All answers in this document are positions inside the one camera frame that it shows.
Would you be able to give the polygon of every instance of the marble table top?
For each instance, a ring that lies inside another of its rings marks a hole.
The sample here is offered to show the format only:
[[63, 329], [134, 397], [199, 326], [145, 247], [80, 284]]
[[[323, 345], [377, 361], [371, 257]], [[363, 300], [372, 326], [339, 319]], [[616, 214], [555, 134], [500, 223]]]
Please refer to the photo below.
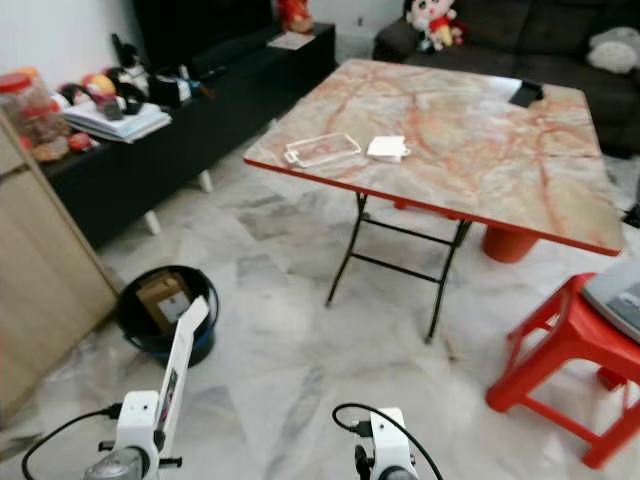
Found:
[[[602, 153], [584, 94], [544, 86], [529, 109], [508, 103], [520, 82], [350, 60], [245, 153], [253, 166], [531, 233], [607, 255], [623, 248]], [[302, 168], [286, 145], [342, 132], [363, 152], [374, 136], [404, 135], [392, 164], [351, 155]]]

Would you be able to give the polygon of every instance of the dark sofa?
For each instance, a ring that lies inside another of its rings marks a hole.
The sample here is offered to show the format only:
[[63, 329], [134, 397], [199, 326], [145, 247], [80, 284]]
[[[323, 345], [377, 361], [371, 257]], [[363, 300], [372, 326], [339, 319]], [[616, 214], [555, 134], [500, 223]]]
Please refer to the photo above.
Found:
[[418, 33], [399, 19], [378, 33], [373, 58], [578, 88], [603, 149], [640, 153], [640, 72], [615, 75], [585, 60], [595, 33], [640, 29], [640, 0], [457, 0], [454, 9], [468, 25], [465, 45], [418, 53]]

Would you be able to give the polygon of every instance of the red table edge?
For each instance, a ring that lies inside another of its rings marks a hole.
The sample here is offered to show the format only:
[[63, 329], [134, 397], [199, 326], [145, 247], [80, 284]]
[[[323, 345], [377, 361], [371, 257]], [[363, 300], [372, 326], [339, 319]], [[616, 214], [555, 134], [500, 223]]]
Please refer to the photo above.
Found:
[[622, 248], [620, 250], [612, 250], [610, 248], [598, 247], [598, 246], [591, 245], [591, 244], [588, 244], [588, 243], [579, 242], [577, 240], [572, 240], [572, 239], [569, 239], [569, 238], [563, 238], [563, 237], [559, 237], [559, 236], [556, 236], [556, 235], [552, 235], [550, 233], [539, 232], [537, 230], [532, 230], [532, 229], [526, 228], [526, 227], [519, 227], [517, 225], [511, 225], [509, 223], [502, 223], [502, 222], [499, 222], [497, 220], [483, 218], [483, 217], [479, 217], [477, 215], [472, 215], [472, 214], [468, 214], [468, 213], [462, 214], [461, 212], [458, 212], [456, 210], [449, 210], [448, 208], [444, 208], [444, 207], [438, 207], [438, 206], [435, 206], [435, 205], [429, 205], [427, 203], [421, 203], [421, 202], [417, 202], [415, 200], [410, 200], [410, 199], [403, 198], [403, 197], [396, 197], [394, 195], [389, 195], [387, 193], [376, 192], [374, 190], [369, 190], [367, 188], [356, 187], [355, 185], [349, 185], [349, 184], [345, 184], [345, 183], [340, 183], [340, 182], [337, 182], [335, 180], [329, 180], [329, 179], [322, 178], [322, 177], [316, 177], [314, 175], [310, 175], [308, 173], [303, 173], [303, 172], [300, 172], [300, 171], [297, 171], [297, 170], [291, 170], [291, 169], [288, 169], [288, 168], [278, 167], [278, 166], [275, 166], [275, 165], [267, 165], [265, 163], [256, 162], [255, 160], [251, 160], [251, 159], [248, 159], [248, 158], [245, 158], [244, 161], [245, 161], [245, 163], [247, 163], [248, 165], [251, 165], [253, 167], [258, 167], [258, 168], [262, 168], [262, 169], [265, 169], [265, 170], [271, 170], [271, 171], [277, 172], [277, 173], [284, 173], [286, 175], [291, 175], [291, 176], [294, 176], [294, 177], [304, 178], [305, 180], [312, 180], [312, 181], [318, 182], [318, 183], [324, 183], [324, 184], [330, 185], [332, 187], [338, 187], [338, 188], [342, 188], [344, 190], [351, 190], [351, 191], [356, 192], [356, 193], [362, 193], [362, 194], [365, 194], [365, 195], [371, 195], [373, 197], [383, 198], [385, 200], [390, 200], [392, 202], [401, 202], [401, 203], [406, 204], [408, 206], [421, 208], [421, 209], [424, 209], [424, 210], [431, 210], [431, 211], [434, 211], [434, 212], [437, 212], [437, 213], [441, 213], [443, 215], [446, 215], [447, 217], [455, 217], [455, 218], [461, 219], [461, 220], [471, 220], [473, 222], [482, 223], [482, 224], [487, 225], [489, 227], [496, 227], [496, 228], [500, 228], [502, 230], [506, 230], [506, 231], [510, 231], [510, 232], [532, 235], [532, 236], [538, 237], [538, 238], [543, 239], [543, 240], [550, 240], [550, 241], [555, 242], [555, 243], [560, 243], [560, 244], [563, 244], [563, 245], [569, 245], [570, 247], [576, 247], [576, 248], [580, 248], [582, 250], [587, 250], [587, 251], [599, 253], [599, 254], [602, 254], [602, 255], [608, 255], [610, 257], [617, 257], [618, 255], [620, 255], [620, 252], [622, 251]]

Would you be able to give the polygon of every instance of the gray laptop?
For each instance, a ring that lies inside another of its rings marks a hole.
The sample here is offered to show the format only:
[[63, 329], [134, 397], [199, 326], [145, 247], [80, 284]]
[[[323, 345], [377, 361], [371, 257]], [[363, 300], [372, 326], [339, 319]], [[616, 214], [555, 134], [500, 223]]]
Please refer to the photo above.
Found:
[[594, 277], [582, 294], [614, 327], [640, 343], [640, 260]]

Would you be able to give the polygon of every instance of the black metal table leg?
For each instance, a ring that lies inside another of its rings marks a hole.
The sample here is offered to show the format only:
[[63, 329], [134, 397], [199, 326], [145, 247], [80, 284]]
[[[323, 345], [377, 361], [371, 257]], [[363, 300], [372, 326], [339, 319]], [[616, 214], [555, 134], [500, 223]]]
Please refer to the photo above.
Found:
[[344, 254], [344, 259], [340, 264], [340, 268], [338, 269], [338, 273], [336, 273], [336, 277], [333, 279], [333, 284], [331, 285], [331, 291], [329, 292], [329, 296], [327, 297], [327, 301], [325, 303], [327, 307], [331, 305], [331, 301], [333, 300], [333, 295], [336, 293], [336, 288], [338, 288], [338, 283], [340, 283], [340, 279], [342, 278], [344, 269], [347, 268], [347, 263], [349, 263], [349, 258], [351, 258], [351, 253], [353, 252], [353, 247], [356, 244], [356, 239], [358, 238], [358, 232], [360, 231], [360, 225], [362, 224], [362, 221], [365, 216], [364, 209], [367, 205], [367, 198], [368, 198], [368, 195], [356, 193], [358, 217], [356, 218], [356, 224], [353, 226], [353, 231], [351, 232], [351, 240], [349, 241], [349, 246], [347, 247], [347, 251]]
[[425, 337], [425, 343], [431, 343], [433, 340], [433, 336], [436, 333], [436, 328], [438, 327], [438, 317], [440, 314], [440, 306], [442, 304], [442, 297], [444, 296], [444, 287], [447, 284], [447, 276], [449, 275], [449, 268], [451, 268], [451, 262], [453, 262], [453, 257], [456, 254], [456, 250], [467, 236], [467, 232], [471, 227], [471, 222], [468, 220], [460, 220], [458, 224], [458, 228], [456, 230], [456, 235], [451, 242], [451, 246], [449, 247], [449, 255], [447, 255], [447, 260], [444, 264], [444, 268], [442, 269], [442, 276], [438, 283], [438, 295], [436, 296], [436, 302], [433, 307], [433, 315], [431, 316], [431, 327], [429, 328], [429, 333]]

